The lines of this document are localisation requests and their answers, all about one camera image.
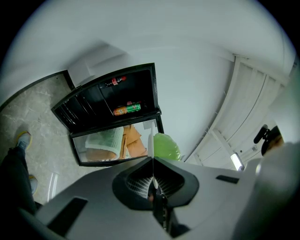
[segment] person's leg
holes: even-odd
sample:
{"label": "person's leg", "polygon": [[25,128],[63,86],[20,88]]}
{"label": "person's leg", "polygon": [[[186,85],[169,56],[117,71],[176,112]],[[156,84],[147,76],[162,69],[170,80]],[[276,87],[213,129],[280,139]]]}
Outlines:
{"label": "person's leg", "polygon": [[25,150],[30,143],[28,136],[21,136],[15,148],[8,151],[0,166],[2,197],[10,204],[34,214],[37,210],[33,201],[30,179],[25,161]]}

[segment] white wall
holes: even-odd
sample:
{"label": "white wall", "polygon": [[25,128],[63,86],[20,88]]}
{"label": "white wall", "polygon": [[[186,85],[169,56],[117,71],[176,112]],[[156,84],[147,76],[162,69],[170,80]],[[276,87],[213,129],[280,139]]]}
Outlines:
{"label": "white wall", "polygon": [[208,50],[216,55],[224,55],[219,51],[224,49],[286,74],[295,55],[277,23],[250,1],[52,0],[33,14],[10,48],[1,74],[0,105],[107,43],[125,52],[166,45],[203,49],[210,44],[216,49]]}

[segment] floor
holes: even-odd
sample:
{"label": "floor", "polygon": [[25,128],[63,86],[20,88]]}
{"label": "floor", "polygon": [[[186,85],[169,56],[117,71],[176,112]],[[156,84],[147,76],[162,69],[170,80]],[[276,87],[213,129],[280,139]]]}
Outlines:
{"label": "floor", "polygon": [[63,76],[50,77],[29,88],[0,112],[0,160],[21,131],[33,136],[26,152],[30,174],[38,180],[34,200],[45,204],[82,176],[102,167],[80,167],[72,153],[67,129],[51,108],[70,92]]}

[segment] bottle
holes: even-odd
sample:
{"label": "bottle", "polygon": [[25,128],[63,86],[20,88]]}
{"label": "bottle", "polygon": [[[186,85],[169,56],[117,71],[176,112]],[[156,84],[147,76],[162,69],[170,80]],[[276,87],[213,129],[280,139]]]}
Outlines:
{"label": "bottle", "polygon": [[122,77],[114,77],[111,81],[105,83],[106,87],[111,87],[113,85],[118,85],[120,82],[125,81],[126,77],[122,76]]}
{"label": "bottle", "polygon": [[118,107],[113,111],[115,116],[123,115],[126,113],[131,113],[135,111],[139,111],[141,109],[141,105],[139,103],[132,104],[129,106]]}

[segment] light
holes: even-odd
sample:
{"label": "light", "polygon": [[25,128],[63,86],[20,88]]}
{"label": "light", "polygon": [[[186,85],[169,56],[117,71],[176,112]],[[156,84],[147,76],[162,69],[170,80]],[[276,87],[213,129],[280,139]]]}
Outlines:
{"label": "light", "polygon": [[236,170],[243,170],[244,168],[244,165],[239,157],[239,155],[237,153],[233,153],[231,156],[230,156]]}

